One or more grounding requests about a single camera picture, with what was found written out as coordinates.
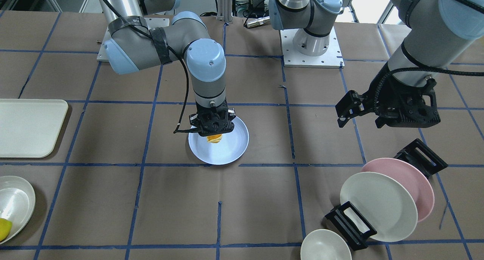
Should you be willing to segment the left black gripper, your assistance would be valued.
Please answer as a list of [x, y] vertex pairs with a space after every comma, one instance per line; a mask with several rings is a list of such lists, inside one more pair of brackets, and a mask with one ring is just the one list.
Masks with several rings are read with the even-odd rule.
[[[390, 70], [388, 64], [372, 80], [368, 91], [362, 95], [348, 91], [337, 103], [337, 123], [343, 128], [352, 118], [375, 113], [377, 128], [382, 126], [402, 128], [428, 128], [441, 122], [434, 92], [436, 81], [430, 74], [440, 72], [434, 67], [410, 67]], [[396, 73], [423, 72], [424, 85], [408, 86], [397, 80]]]

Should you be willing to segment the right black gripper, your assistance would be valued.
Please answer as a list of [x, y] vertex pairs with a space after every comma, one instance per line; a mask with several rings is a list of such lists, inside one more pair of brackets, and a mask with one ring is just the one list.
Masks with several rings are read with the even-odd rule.
[[200, 136], [212, 136], [230, 133], [234, 130], [233, 119], [236, 117], [234, 108], [229, 108], [226, 101], [216, 107], [204, 107], [196, 103], [197, 113], [191, 114], [190, 133]]

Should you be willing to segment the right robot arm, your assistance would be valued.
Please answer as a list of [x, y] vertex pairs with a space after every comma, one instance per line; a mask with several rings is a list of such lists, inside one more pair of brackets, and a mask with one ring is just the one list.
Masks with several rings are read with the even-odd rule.
[[197, 112], [184, 133], [212, 136], [234, 130], [235, 110], [226, 101], [226, 59], [201, 18], [190, 11], [173, 17], [169, 26], [150, 26], [145, 14], [173, 10], [180, 0], [99, 0], [110, 37], [105, 55], [118, 74], [129, 74], [180, 61], [192, 82]]

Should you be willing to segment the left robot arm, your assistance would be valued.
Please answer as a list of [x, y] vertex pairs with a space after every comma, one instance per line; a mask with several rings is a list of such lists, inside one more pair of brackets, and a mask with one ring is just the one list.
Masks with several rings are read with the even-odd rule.
[[[375, 125], [427, 128], [441, 119], [434, 93], [439, 73], [483, 76], [483, 72], [447, 70], [483, 36], [483, 0], [390, 0], [410, 33], [363, 94], [348, 91], [336, 104], [339, 127], [375, 113]], [[330, 46], [330, 31], [343, 0], [268, 0], [273, 29], [296, 30], [292, 45], [319, 58]]]

